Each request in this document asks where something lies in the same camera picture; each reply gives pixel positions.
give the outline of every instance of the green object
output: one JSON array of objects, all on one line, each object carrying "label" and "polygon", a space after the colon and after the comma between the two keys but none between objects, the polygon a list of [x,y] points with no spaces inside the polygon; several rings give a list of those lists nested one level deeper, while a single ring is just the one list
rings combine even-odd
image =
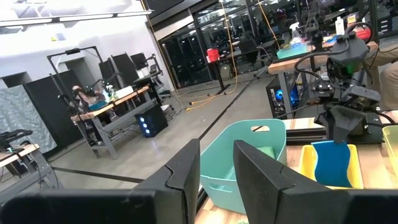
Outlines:
[{"label": "green object", "polygon": [[[252,131],[267,126],[269,131]],[[279,119],[238,121],[229,125],[207,147],[200,158],[200,182],[213,203],[234,212],[246,214],[236,183],[233,144],[243,140],[267,155],[286,164],[286,128]]]},{"label": "green object", "polygon": [[304,54],[307,52],[308,52],[307,45],[301,44],[295,47],[280,49],[278,50],[278,52],[276,52],[276,54],[278,56],[278,59],[283,59],[283,58],[293,57],[299,54]]}]

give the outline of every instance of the gray floor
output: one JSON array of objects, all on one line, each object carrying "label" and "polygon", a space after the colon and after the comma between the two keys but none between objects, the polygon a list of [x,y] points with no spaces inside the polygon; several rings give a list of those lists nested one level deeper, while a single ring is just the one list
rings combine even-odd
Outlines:
[{"label": "gray floor", "polygon": [[[239,76],[235,90],[235,79],[225,81],[226,84],[231,83],[226,90],[227,95],[213,98],[209,103],[189,112],[183,110],[181,114],[169,121],[168,128],[156,137],[143,138],[139,134],[135,137],[133,135],[126,136],[126,141],[117,145],[118,160],[113,160],[105,151],[101,153],[102,158],[96,159],[84,142],[68,153],[63,152],[64,155],[53,161],[52,165],[73,170],[146,179],[184,147],[189,140],[198,138],[246,85],[249,86],[243,94],[201,140],[201,150],[205,150],[225,127],[235,121],[270,118],[272,115],[265,87],[271,80],[272,78],[264,77],[257,80],[252,75]],[[209,82],[180,90],[183,107],[189,107],[189,101],[204,99],[193,97],[214,95],[220,90],[218,86],[218,82]],[[179,109],[177,100],[173,98],[166,99],[165,103],[171,103],[176,110]],[[59,181],[69,189],[131,189],[137,185],[131,182],[62,171],[56,171],[56,174]],[[0,188],[11,185],[16,179],[17,177],[14,177],[5,181]]]}]

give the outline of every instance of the metal table frame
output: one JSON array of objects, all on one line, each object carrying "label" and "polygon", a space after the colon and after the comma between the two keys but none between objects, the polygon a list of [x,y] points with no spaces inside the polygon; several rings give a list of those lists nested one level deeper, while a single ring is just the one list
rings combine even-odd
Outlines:
[{"label": "metal table frame", "polygon": [[52,169],[52,166],[45,160],[42,153],[38,149],[29,153],[29,155],[31,155],[34,161],[36,161],[38,170],[36,170],[29,161],[22,160],[29,171],[29,175],[23,177],[15,184],[1,191],[0,203],[10,200],[19,192],[36,183],[42,184],[45,189],[64,189],[64,186],[55,176],[55,171]]},{"label": "metal table frame", "polygon": [[[100,121],[100,119],[98,119],[97,116],[95,116],[94,118],[91,118],[91,120],[94,122],[94,125],[96,126],[95,128],[97,128],[97,130],[98,130],[98,132],[101,135],[102,140],[103,140],[103,144],[100,145],[100,146],[97,146],[97,145],[90,146],[90,149],[94,152],[94,155],[95,155],[95,157],[97,159],[99,159],[101,157],[99,152],[98,152],[98,150],[108,150],[113,159],[116,160],[116,159],[119,158],[119,155],[118,155],[118,153],[116,152],[116,150],[115,150],[115,148],[113,146],[113,142],[116,142],[119,138],[111,139],[108,136],[108,133],[111,132],[111,131],[114,131],[115,129],[120,127],[120,125],[124,124],[126,121],[130,121],[132,119],[135,119],[134,117],[135,117],[136,114],[139,114],[139,113],[141,113],[141,112],[143,112],[143,111],[145,111],[145,110],[147,110],[150,107],[155,105],[155,99],[152,100],[149,97],[148,91],[145,91],[143,94],[144,94],[145,100],[146,100],[145,103],[143,103],[142,105],[136,107],[135,104],[134,104],[134,101],[132,101],[133,104],[134,104],[134,107],[135,107],[133,110],[127,112],[125,115],[121,116],[120,118],[118,118],[115,121],[112,121],[112,123],[107,124],[106,126],[103,126],[101,124],[101,121]],[[86,129],[84,127],[85,124],[83,122],[81,122],[81,121],[76,122],[76,124],[78,126],[79,131],[81,132],[81,135],[83,135],[83,137],[86,140],[86,142],[90,145],[88,136],[86,134]]]}]

